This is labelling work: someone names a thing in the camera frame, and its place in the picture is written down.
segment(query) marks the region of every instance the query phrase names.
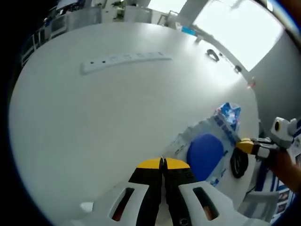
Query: power strip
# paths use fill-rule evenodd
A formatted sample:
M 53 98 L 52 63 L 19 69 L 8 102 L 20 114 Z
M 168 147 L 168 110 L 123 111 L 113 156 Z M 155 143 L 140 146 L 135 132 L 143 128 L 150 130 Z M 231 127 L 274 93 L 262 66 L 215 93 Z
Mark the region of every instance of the power strip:
M 81 72 L 85 75 L 115 65 L 155 60 L 172 60 L 172 58 L 161 52 L 118 54 L 104 59 L 86 61 L 81 64 Z

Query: white table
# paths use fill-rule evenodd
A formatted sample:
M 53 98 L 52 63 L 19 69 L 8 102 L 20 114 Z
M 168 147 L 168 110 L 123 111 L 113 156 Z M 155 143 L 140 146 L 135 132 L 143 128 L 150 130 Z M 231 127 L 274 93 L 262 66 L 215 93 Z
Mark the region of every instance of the white table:
M 128 180 L 137 164 L 160 156 L 179 132 L 224 102 L 242 107 L 240 136 L 258 135 L 247 82 L 228 63 L 209 59 L 209 44 L 194 40 L 154 24 L 97 24 L 33 53 L 11 98 L 9 131 L 24 185 L 50 220 L 82 217 L 80 203 Z M 150 51 L 173 60 L 79 73 L 90 59 Z M 242 199 L 248 180 L 232 179 L 228 195 Z

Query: window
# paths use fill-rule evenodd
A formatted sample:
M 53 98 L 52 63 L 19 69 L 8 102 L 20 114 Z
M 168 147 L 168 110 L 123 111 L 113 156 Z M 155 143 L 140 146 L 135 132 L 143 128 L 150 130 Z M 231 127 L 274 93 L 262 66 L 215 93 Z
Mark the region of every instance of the window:
M 153 10 L 169 13 L 174 11 L 179 13 L 187 0 L 151 0 L 148 8 Z
M 194 24 L 213 35 L 248 71 L 272 49 L 284 30 L 252 0 L 210 0 Z

